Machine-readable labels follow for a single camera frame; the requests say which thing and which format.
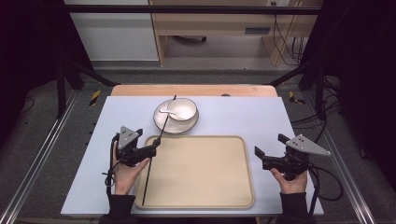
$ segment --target gray floor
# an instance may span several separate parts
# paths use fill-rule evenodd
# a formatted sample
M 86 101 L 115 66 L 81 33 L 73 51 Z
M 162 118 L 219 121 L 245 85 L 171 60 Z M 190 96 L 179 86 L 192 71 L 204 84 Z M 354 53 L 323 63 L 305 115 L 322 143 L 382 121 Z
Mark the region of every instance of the gray floor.
M 163 67 L 155 64 L 125 63 L 98 64 L 97 72 L 104 77 L 120 83 L 243 83 L 262 84 L 274 80 L 287 73 L 294 66 L 281 64 L 273 67 L 268 55 L 263 50 L 259 37 L 209 37 L 205 43 L 196 40 L 172 38 Z M 65 194 L 71 186 L 78 165 L 84 155 L 91 132 L 97 121 L 106 96 L 111 88 L 105 87 L 89 77 L 83 76 L 86 85 L 82 91 L 70 91 L 68 95 L 77 95 L 75 105 L 62 127 L 51 152 L 39 176 L 33 180 L 23 206 L 18 210 L 18 222 L 33 223 L 67 223 L 76 221 L 70 217 L 62 217 Z M 284 100 L 290 120 L 303 119 L 313 115 L 311 105 L 300 105 L 290 102 L 289 93 L 293 91 L 296 99 L 304 99 L 308 103 L 313 99 L 312 91 L 299 91 L 295 77 L 276 88 Z M 92 94 L 101 90 L 95 105 L 89 105 Z M 57 113 L 56 85 L 50 82 L 32 90 L 26 99 L 26 108 L 33 105 L 21 116 L 11 130 L 11 135 L 0 151 L 0 209 L 3 212 L 17 192 L 31 164 L 35 160 L 46 140 Z M 327 105 L 336 101 L 330 97 Z M 318 143 L 323 147 L 332 147 L 340 152 L 346 167 L 353 177 L 358 193 L 370 210 L 369 214 L 375 223 L 396 223 L 396 194 L 385 177 L 381 174 L 374 161 L 363 160 L 359 152 L 359 144 L 350 131 L 347 121 L 338 113 L 339 107 L 328 116 L 328 124 L 324 135 Z M 303 133 L 315 139 L 319 127 L 313 127 L 318 121 L 313 120 L 304 125 L 293 126 L 296 134 Z M 337 166 L 333 161 L 318 156 L 311 156 L 311 161 L 337 174 Z M 321 174 L 322 195 L 335 197 L 338 193 L 336 182 L 328 175 Z M 337 202 L 320 200 L 325 215 L 317 217 L 319 223 L 372 223 L 358 219 L 354 207 L 354 195 L 344 194 Z

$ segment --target white panel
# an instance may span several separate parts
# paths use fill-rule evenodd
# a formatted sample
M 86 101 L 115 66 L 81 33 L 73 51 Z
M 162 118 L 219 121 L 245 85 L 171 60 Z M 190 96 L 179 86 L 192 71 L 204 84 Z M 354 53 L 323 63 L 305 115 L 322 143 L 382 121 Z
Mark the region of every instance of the white panel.
M 64 0 L 67 5 L 147 5 L 142 0 Z M 71 13 L 91 61 L 158 61 L 148 13 Z

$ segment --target beige tray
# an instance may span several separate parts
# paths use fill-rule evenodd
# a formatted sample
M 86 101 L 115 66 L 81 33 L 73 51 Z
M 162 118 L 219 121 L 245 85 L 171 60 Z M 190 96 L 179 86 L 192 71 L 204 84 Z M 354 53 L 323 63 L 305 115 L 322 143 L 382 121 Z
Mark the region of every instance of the beige tray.
M 141 208 L 248 208 L 254 201 L 245 142 L 239 136 L 163 136 L 142 204 L 148 169 L 136 182 L 135 204 Z

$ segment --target black rod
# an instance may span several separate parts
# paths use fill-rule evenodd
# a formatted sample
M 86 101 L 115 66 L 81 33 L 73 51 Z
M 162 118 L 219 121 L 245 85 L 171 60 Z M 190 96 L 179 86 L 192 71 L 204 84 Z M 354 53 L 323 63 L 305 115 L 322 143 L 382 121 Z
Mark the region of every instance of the black rod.
M 267 14 L 320 15 L 333 14 L 340 9 L 321 7 L 234 7 L 234 6 L 134 6 L 134 5 L 52 5 L 42 7 L 77 13 L 184 13 L 184 14 Z

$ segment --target black curtain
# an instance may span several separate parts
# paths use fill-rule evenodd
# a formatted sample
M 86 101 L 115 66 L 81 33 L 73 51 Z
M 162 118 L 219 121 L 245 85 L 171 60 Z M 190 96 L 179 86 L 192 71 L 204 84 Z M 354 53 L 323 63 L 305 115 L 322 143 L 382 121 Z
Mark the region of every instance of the black curtain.
M 325 1 L 329 2 L 332 7 L 337 4 Z M 320 57 L 318 62 L 325 76 L 340 79 L 340 100 L 362 149 L 396 189 L 396 1 L 357 0 L 347 6 L 344 17 L 341 13 L 318 18 L 303 63 L 312 59 L 326 39 L 329 25 L 335 25 L 316 55 Z M 301 84 L 312 85 L 317 73 L 305 72 Z
M 63 0 L 48 2 L 64 5 Z M 72 60 L 93 68 L 67 12 L 44 9 L 34 0 L 0 1 L 0 31 L 1 146 L 27 92 L 55 80 L 60 63 Z M 82 87 L 77 70 L 66 67 L 64 75 L 73 88 Z

